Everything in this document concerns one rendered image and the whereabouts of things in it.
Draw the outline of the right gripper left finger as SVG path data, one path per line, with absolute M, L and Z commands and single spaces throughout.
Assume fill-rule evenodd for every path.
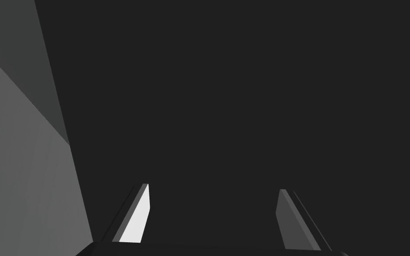
M 140 243 L 149 213 L 149 184 L 136 184 L 130 189 L 101 240 L 103 242 Z

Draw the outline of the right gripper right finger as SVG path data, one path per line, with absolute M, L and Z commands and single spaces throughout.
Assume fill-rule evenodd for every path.
M 294 190 L 280 189 L 275 214 L 285 249 L 332 251 Z

